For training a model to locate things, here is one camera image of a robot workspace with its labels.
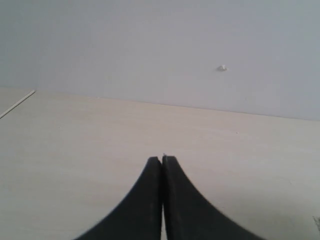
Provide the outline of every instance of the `white wall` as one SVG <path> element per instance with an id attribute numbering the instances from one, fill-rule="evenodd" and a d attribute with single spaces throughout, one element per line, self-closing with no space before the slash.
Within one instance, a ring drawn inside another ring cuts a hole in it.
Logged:
<path id="1" fill-rule="evenodd" d="M 0 85 L 320 120 L 319 9 L 318 0 L 0 0 Z"/>

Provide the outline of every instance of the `light wooden surface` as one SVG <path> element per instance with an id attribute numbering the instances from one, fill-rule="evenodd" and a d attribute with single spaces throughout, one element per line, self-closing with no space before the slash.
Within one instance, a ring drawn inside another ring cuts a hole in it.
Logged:
<path id="1" fill-rule="evenodd" d="M 0 87 L 0 119 L 34 91 L 13 87 Z"/>
<path id="2" fill-rule="evenodd" d="M 75 238 L 166 153 L 254 233 L 318 240 L 319 147 L 316 121 L 39 91 L 0 120 L 0 239 Z"/>

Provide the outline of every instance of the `wall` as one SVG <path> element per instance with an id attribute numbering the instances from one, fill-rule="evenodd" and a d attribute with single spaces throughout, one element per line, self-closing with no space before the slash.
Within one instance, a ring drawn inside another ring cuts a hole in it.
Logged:
<path id="1" fill-rule="evenodd" d="M 0 86 L 320 120 L 319 9 L 318 0 L 0 0 Z"/>

